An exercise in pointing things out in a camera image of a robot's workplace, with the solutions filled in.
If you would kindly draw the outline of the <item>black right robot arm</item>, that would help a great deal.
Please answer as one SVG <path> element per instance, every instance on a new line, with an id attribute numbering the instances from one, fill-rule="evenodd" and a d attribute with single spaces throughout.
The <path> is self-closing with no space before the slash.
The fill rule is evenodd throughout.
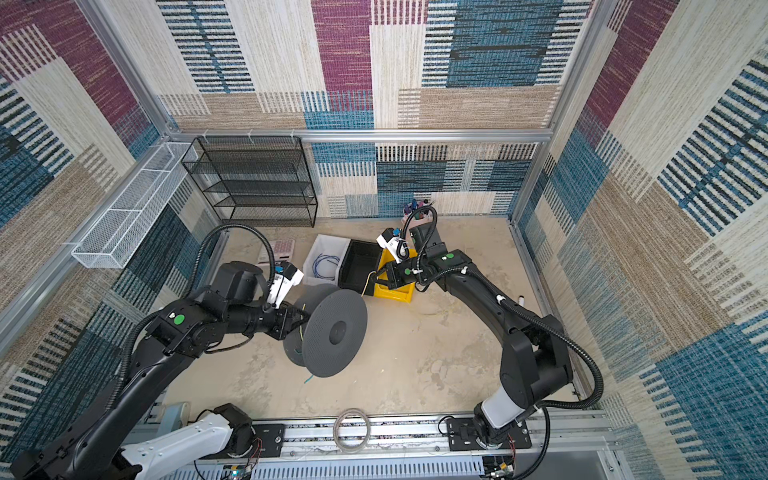
<path id="1" fill-rule="evenodd" d="M 399 229 L 385 229 L 376 242 L 393 259 L 368 278 L 390 290 L 415 285 L 426 292 L 436 285 L 464 303 L 499 341 L 500 386 L 473 413 L 479 444 L 484 448 L 501 444 L 512 427 L 535 412 L 596 405 L 605 391 L 602 372 L 589 353 L 566 335 L 562 322 L 526 309 L 494 285 L 469 255 L 448 249 L 439 235 L 438 215 L 432 205 L 425 204 L 411 214 L 422 214 L 428 220 L 420 225 L 407 220 Z M 552 394 L 573 379 L 573 356 L 590 371 L 592 391 L 579 401 L 555 401 Z"/>

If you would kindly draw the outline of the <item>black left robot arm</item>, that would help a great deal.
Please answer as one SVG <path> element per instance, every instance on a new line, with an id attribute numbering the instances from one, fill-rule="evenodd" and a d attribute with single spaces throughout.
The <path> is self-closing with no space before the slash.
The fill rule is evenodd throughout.
<path id="1" fill-rule="evenodd" d="M 181 297 L 148 314 L 128 333 L 115 377 L 58 437 L 21 452 L 10 466 L 15 479 L 158 479 L 202 457 L 247 454 L 252 420 L 232 404 L 218 407 L 190 427 L 147 443 L 126 438 L 154 401 L 206 354 L 224 353 L 228 334 L 250 341 L 257 333 L 283 340 L 305 324 L 304 310 L 283 303 L 303 273 L 278 262 L 266 236 L 252 226 L 268 268 L 245 262 L 221 265 L 211 284 L 188 285 Z"/>

